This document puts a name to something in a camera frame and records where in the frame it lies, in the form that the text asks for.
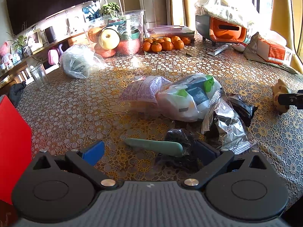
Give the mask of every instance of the black cylinder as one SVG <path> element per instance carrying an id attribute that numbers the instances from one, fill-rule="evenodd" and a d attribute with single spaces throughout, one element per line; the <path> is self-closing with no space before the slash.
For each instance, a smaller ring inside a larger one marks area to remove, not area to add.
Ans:
<path id="1" fill-rule="evenodd" d="M 48 40 L 48 43 L 51 44 L 52 42 L 57 40 L 54 28 L 52 26 L 50 26 L 49 28 L 46 28 L 44 31 L 45 31 L 45 36 Z"/>

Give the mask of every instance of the mint green handle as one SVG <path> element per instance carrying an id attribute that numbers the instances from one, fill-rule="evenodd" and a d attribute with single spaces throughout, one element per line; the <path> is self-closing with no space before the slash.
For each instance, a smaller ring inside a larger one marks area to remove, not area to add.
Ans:
<path id="1" fill-rule="evenodd" d="M 131 147 L 143 148 L 161 154 L 181 157 L 183 148 L 178 142 L 152 141 L 136 138 L 126 138 L 124 142 Z"/>

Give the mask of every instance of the photo frame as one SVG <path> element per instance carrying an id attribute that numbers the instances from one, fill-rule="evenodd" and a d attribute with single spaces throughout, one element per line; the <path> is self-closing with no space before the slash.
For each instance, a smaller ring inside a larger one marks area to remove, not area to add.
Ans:
<path id="1" fill-rule="evenodd" d="M 31 48 L 32 52 L 43 47 L 41 29 L 36 29 L 32 35 L 28 36 L 28 46 Z"/>

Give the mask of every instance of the television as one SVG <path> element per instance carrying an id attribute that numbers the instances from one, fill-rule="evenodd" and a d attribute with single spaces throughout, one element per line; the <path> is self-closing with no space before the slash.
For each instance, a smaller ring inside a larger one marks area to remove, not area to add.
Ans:
<path id="1" fill-rule="evenodd" d="M 85 0 L 6 0 L 12 30 L 15 35 L 27 28 Z"/>

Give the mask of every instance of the yellow apple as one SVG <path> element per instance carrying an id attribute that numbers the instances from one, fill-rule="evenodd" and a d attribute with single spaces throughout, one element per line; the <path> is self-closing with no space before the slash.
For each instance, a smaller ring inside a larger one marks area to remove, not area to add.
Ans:
<path id="1" fill-rule="evenodd" d="M 120 37 L 113 29 L 105 29 L 99 37 L 99 44 L 105 50 L 112 50 L 118 46 Z"/>

